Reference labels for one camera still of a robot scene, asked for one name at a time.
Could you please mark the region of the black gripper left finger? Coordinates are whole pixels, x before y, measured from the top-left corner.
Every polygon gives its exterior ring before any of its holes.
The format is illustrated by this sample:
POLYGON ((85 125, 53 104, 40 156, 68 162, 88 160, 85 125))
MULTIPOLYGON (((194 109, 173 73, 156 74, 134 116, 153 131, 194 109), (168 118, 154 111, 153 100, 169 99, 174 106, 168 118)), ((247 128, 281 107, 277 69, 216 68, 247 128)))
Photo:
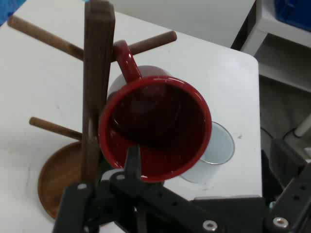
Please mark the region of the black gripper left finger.
POLYGON ((63 193, 55 233, 97 233, 115 222, 128 233, 216 233, 219 219, 161 184, 141 180, 139 146, 123 171, 98 183, 74 183, 63 193))

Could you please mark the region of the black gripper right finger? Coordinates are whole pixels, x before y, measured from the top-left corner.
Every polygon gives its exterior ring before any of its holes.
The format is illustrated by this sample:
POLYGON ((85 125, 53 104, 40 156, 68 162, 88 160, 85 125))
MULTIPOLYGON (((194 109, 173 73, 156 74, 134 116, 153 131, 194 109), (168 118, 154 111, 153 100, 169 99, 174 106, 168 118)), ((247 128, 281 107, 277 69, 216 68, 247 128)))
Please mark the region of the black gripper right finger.
POLYGON ((267 233, 301 233, 311 217, 311 166, 306 165, 279 196, 264 220, 267 233))

